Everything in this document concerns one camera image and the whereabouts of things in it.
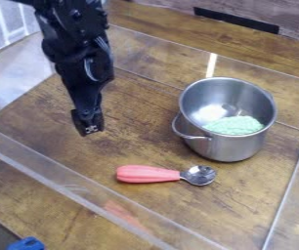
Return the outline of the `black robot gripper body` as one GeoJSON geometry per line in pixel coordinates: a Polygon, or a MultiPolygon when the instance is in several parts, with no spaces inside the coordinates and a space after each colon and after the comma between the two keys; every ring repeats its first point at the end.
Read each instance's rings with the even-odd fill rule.
{"type": "Polygon", "coordinates": [[[43,32],[42,48],[62,76],[79,112],[100,112],[102,89],[114,79],[114,58],[106,32],[76,42],[43,32]]]}

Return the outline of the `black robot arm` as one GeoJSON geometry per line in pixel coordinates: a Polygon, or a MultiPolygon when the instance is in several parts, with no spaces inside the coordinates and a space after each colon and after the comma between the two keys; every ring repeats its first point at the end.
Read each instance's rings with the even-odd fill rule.
{"type": "Polygon", "coordinates": [[[104,130],[102,89],[115,79],[102,0],[11,0],[35,9],[42,49],[55,63],[75,109],[82,136],[104,130]]]}

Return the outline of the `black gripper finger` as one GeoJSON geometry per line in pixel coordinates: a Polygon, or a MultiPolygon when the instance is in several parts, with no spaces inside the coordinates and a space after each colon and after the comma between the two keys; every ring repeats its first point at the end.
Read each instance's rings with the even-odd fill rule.
{"type": "Polygon", "coordinates": [[[83,137],[96,132],[104,131],[104,117],[102,112],[90,118],[82,118],[79,112],[74,109],[72,119],[76,129],[83,137]]]}

